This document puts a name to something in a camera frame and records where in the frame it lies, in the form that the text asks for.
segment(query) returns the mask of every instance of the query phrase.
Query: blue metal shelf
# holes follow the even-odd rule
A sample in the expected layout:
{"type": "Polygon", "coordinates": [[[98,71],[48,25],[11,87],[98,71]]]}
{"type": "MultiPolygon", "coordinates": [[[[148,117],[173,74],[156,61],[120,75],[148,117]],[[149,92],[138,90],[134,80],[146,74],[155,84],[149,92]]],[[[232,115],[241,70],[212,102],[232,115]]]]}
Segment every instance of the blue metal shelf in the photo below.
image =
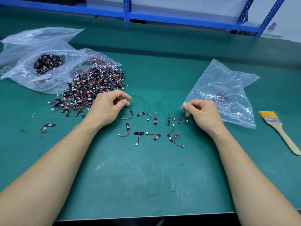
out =
{"type": "Polygon", "coordinates": [[[239,18],[220,16],[205,13],[192,13],[187,11],[172,11],[162,8],[142,8],[141,6],[132,6],[132,0],[123,0],[123,8],[97,5],[93,8],[85,3],[76,6],[49,4],[23,0],[0,0],[0,5],[25,7],[41,10],[62,11],[69,13],[91,14],[99,16],[120,17],[129,22],[130,19],[156,21],[165,23],[175,23],[192,26],[202,26],[210,28],[219,28],[227,30],[237,30],[254,32],[259,37],[268,26],[284,0],[277,0],[271,11],[263,21],[260,27],[248,22],[248,10],[254,0],[248,0],[239,18]]]}

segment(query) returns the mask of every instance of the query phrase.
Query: tabletop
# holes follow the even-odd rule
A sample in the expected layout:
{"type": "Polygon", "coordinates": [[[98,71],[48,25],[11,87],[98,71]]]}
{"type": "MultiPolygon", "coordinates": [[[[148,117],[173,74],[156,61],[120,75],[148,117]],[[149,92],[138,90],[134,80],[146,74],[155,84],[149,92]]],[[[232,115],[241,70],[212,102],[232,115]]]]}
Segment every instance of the tabletop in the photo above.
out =
{"type": "MultiPolygon", "coordinates": [[[[256,129],[226,123],[259,169],[295,208],[301,208],[301,158],[290,152],[281,137],[257,115],[274,111],[283,129],[301,148],[299,127],[301,47],[284,40],[254,38],[221,32],[126,23],[93,16],[0,8],[0,38],[47,26],[85,28],[70,44],[88,47],[123,64],[132,96],[134,117],[123,109],[100,130],[81,164],[68,199],[57,220],[124,218],[235,212],[225,172],[210,137],[189,118],[175,122],[181,148],[170,143],[167,117],[185,114],[186,96],[212,59],[231,70],[261,78],[245,88],[254,110],[256,129]],[[158,125],[136,114],[155,112],[158,125]],[[125,133],[130,124],[130,135],[125,133]],[[156,142],[134,132],[160,132],[156,142]]],[[[82,120],[52,111],[54,95],[0,81],[0,190],[21,175],[82,120]],[[40,133],[44,124],[56,127],[40,133]]]]}

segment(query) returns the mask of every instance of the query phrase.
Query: person's right arm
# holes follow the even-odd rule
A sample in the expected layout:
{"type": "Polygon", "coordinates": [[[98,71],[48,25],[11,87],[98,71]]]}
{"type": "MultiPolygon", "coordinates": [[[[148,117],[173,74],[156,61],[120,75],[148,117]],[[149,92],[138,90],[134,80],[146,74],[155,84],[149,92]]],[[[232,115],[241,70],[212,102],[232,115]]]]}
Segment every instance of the person's right arm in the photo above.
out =
{"type": "Polygon", "coordinates": [[[243,226],[301,225],[301,215],[225,128],[213,101],[193,100],[183,103],[182,110],[186,110],[186,117],[192,114],[215,142],[243,226]]]}

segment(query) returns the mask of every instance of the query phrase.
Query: person's left hand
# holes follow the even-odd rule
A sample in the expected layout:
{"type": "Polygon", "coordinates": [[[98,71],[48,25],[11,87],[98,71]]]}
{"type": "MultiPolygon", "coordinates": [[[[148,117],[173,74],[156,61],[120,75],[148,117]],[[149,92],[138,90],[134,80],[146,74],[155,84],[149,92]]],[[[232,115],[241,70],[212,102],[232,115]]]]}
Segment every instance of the person's left hand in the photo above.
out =
{"type": "Polygon", "coordinates": [[[102,127],[111,124],[120,110],[125,105],[130,105],[128,100],[131,99],[130,95],[121,90],[100,93],[82,123],[85,126],[96,128],[96,131],[98,131],[102,127]]]}

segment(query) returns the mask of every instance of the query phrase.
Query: pink object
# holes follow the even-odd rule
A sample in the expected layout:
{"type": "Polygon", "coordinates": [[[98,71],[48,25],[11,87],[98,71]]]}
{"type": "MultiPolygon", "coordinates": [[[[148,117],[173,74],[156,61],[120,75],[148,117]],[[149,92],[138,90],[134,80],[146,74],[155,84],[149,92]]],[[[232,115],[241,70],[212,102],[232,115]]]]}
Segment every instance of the pink object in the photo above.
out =
{"type": "Polygon", "coordinates": [[[276,28],[276,26],[277,26],[277,23],[276,23],[276,22],[272,23],[271,26],[269,26],[268,31],[269,31],[269,32],[274,31],[275,28],[276,28]]]}

